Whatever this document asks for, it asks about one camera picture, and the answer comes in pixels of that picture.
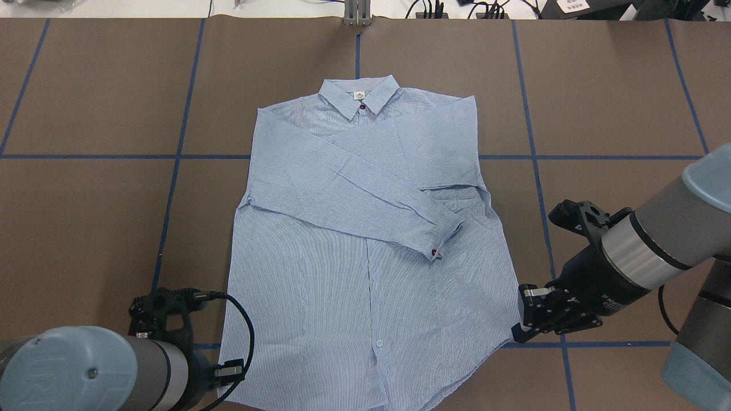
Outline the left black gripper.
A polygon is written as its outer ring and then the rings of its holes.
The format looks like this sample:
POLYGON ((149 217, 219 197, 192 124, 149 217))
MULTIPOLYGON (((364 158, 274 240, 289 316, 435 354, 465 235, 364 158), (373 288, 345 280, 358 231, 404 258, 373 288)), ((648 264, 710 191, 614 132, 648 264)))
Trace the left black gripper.
POLYGON ((201 351, 185 349, 183 354, 188 366, 188 379, 183 391, 183 409, 192 409, 210 391, 229 387, 228 384, 222 384, 221 379, 214 375, 217 365, 212 366, 201 351))

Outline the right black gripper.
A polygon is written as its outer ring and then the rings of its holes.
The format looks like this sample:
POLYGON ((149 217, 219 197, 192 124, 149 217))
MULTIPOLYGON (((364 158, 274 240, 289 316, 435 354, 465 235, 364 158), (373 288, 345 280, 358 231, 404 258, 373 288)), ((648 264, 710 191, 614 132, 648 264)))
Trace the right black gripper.
POLYGON ((611 316, 649 294, 624 276, 598 247, 588 245, 567 261, 561 275, 548 283, 520 284, 520 322, 511 328, 514 343, 540 334, 567 334, 603 325, 611 316))

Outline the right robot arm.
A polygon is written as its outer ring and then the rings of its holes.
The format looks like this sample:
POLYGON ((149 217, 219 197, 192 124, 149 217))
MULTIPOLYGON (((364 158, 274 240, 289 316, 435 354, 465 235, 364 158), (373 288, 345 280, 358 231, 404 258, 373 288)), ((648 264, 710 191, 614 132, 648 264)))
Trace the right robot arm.
POLYGON ((608 214, 588 202, 564 200, 548 214, 587 247, 545 286, 522 284, 515 343, 541 333, 597 328, 611 316, 713 259, 669 354, 661 377, 704 410, 728 410, 730 398, 730 146, 687 166, 638 209, 608 214))

